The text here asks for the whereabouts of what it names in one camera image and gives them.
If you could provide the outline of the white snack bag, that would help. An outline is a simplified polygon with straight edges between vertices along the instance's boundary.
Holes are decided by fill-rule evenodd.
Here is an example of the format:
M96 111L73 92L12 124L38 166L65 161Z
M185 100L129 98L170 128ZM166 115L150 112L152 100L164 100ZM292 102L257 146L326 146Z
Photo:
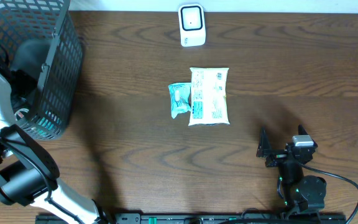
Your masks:
M191 67L191 115L189 126L230 125L226 82L229 68Z

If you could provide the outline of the teal small packet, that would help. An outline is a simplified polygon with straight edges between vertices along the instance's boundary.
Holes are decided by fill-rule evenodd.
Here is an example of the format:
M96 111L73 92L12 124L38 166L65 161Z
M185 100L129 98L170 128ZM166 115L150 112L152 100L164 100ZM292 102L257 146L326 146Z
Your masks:
M191 111L189 97L191 83L172 83L168 86L170 93L171 117L175 119L178 114Z

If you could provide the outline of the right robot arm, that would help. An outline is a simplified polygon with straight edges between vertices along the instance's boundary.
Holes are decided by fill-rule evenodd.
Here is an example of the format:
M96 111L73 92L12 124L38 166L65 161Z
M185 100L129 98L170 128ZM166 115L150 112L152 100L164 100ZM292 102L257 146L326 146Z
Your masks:
M256 156L265 159L266 167L278 169L277 192L285 202L285 210L280 214L282 219L318 213L324 208L326 181L303 173L303 166L313 159L317 147L302 125L284 149L273 149L265 129L260 131Z

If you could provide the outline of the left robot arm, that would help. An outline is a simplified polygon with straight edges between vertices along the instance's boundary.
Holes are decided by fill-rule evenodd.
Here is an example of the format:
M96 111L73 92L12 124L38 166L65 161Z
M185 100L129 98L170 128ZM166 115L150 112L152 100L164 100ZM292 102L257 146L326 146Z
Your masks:
M0 54L0 202L42 208L67 223L113 223L94 200L60 178L51 155L33 138L34 128L20 127L39 102L48 40L28 40L11 62Z

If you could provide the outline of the white barcode scanner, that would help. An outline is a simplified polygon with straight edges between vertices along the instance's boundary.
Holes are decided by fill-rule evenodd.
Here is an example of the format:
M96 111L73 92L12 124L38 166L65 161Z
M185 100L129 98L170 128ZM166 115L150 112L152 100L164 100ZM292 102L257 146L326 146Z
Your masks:
M180 43L182 47L196 47L206 42L204 8L200 4L185 4L178 9Z

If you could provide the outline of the grey plastic mesh basket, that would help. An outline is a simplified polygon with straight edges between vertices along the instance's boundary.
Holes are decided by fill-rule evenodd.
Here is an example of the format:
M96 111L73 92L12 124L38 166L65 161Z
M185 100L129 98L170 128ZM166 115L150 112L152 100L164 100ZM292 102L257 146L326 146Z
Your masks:
M0 56L32 76L29 112L18 125L32 138L59 138L69 121L83 50L69 1L0 1Z

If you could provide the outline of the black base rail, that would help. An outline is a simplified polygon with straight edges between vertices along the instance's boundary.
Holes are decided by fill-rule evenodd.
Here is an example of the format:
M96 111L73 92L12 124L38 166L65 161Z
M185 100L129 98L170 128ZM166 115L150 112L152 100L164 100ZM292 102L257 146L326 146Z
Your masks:
M346 217L340 214L328 215L292 215L288 218L274 214L247 212L244 214L187 214L187 215L159 215L139 213L117 213L113 216L115 224L219 224L219 223L333 223L346 222Z

